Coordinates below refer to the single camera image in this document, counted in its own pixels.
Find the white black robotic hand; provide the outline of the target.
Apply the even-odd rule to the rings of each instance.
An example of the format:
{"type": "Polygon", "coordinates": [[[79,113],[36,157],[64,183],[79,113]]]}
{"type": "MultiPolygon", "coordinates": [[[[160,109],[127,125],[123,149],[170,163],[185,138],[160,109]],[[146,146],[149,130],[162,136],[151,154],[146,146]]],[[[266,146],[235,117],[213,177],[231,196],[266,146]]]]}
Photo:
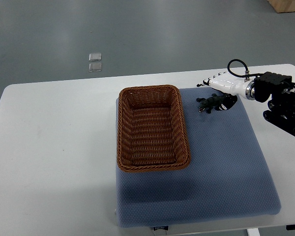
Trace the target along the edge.
{"type": "Polygon", "coordinates": [[[209,86],[212,89],[219,91],[220,95],[225,95],[226,98],[223,104],[228,108],[232,108],[238,101],[238,96],[248,100],[254,100],[254,82],[249,78],[243,79],[232,75],[230,72],[219,73],[201,83],[197,87],[209,86]]]}

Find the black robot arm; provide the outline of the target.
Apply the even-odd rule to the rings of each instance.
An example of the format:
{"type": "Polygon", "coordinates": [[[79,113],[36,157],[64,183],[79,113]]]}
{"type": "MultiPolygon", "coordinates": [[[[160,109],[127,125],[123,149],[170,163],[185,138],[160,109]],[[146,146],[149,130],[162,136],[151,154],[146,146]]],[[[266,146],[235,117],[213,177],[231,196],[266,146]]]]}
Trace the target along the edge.
{"type": "Polygon", "coordinates": [[[266,121],[295,136],[295,83],[292,76],[266,72],[254,79],[254,98],[267,102],[266,121]]]}

